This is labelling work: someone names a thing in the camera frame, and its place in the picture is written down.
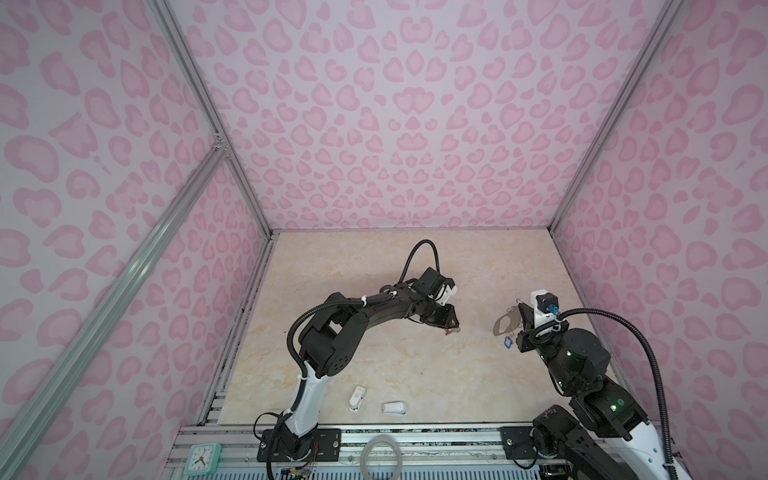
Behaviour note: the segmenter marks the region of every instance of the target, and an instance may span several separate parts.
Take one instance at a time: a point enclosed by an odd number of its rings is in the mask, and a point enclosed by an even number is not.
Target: diagonal metal bar
[[[0,480],[22,470],[227,155],[218,144],[211,149],[19,412],[0,445]]]
[[[187,45],[187,41],[179,22],[176,19],[174,10],[170,7],[167,0],[147,0],[147,3],[154,13],[157,23],[160,25],[160,29],[163,31],[165,39],[168,42],[174,57],[176,57],[176,61],[181,67],[181,71],[184,73],[184,77],[187,79],[192,94],[197,99],[197,104],[200,105],[200,109],[202,110],[211,131],[216,135],[219,141],[224,143],[224,148],[232,150],[230,158],[227,159],[227,163],[230,164],[230,168],[235,176],[240,192],[242,192],[247,200],[246,203],[248,208],[251,210],[253,217],[258,220],[263,235],[269,239],[272,230],[261,210],[256,192],[253,191],[253,186],[248,181],[248,177],[243,169],[242,161],[231,147],[232,142],[230,141],[230,138],[227,135],[227,130],[224,128],[221,118],[216,111],[210,92],[205,86],[203,76],[200,74],[197,63],[195,63],[191,50]]]
[[[579,165],[573,180],[571,180],[571,183],[568,185],[568,188],[563,195],[563,200],[560,202],[560,205],[558,205],[558,209],[554,212],[552,222],[549,224],[549,231],[553,236],[562,225],[563,219],[576,201],[576,196],[584,185],[592,167],[598,162],[607,139],[614,133],[614,130],[616,130],[616,127],[621,120],[621,115],[629,108],[632,97],[640,87],[651,66],[653,66],[654,61],[661,53],[662,48],[664,48],[664,45],[667,43],[667,39],[671,35],[675,21],[680,17],[680,13],[684,10],[686,3],[687,0],[667,0],[661,8],[661,13],[656,18],[654,26],[651,28],[648,37],[645,39],[643,48],[641,48],[640,53],[637,54],[637,58],[627,75],[627,79],[621,85],[621,89],[616,95],[616,99],[611,105],[608,115],[606,115],[600,129],[594,136],[594,140],[587,149],[587,153],[584,155],[584,160],[581,162],[581,165]]]

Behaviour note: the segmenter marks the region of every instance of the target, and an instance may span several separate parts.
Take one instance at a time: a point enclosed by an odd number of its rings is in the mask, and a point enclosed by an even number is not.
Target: black mounting plate
[[[533,446],[531,427],[501,427],[498,430],[502,434],[502,447],[507,460],[522,460],[523,465],[525,462],[533,462],[537,454]]]
[[[266,462],[266,444],[267,439],[272,435],[272,430],[264,430],[262,438],[265,440],[259,445],[259,453],[256,455],[258,462]],[[317,443],[317,458],[316,462],[338,462],[339,450],[341,446],[341,430],[340,429],[315,429],[312,431],[312,441]],[[278,446],[277,451],[272,454],[273,462],[306,462],[309,458],[293,459],[288,457],[288,452],[280,449]]]

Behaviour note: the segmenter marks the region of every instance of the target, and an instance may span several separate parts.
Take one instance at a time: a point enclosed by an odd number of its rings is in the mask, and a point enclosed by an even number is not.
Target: beige table surface
[[[451,303],[461,332],[445,335],[406,319],[372,328],[352,362],[333,377],[319,421],[517,422],[532,420],[553,403],[566,406],[535,352],[507,349],[504,336],[492,333],[515,299],[529,303],[532,290],[550,290],[563,310],[581,306],[546,230],[281,233],[219,423],[249,424],[261,412],[285,409],[300,372],[286,348],[291,323],[331,293],[360,297],[396,282],[423,238],[435,242],[441,273],[456,282]],[[406,279],[428,266],[434,260],[425,245]],[[592,329],[586,316],[568,321]],[[351,413],[348,401],[356,385],[368,392],[362,408]],[[407,413],[383,415],[382,404],[392,401],[405,402]]]

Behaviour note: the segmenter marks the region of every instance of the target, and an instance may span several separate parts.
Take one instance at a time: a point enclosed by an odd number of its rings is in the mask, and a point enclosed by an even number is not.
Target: pink leopard print wallpaper
[[[262,242],[222,165],[19,479],[156,478],[200,407]]]
[[[173,0],[270,225],[549,224],[661,0]]]
[[[210,150],[147,13],[0,5],[0,436]]]
[[[761,2],[690,4],[555,238],[587,302],[649,338],[696,480],[768,469],[766,25]],[[655,411],[640,345],[601,323]]]

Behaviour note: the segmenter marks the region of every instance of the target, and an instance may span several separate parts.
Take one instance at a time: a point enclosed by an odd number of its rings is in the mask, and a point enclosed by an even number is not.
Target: teal alarm clock
[[[215,472],[219,455],[221,455],[221,445],[218,443],[192,445],[187,464],[184,466],[184,474],[191,477]]]

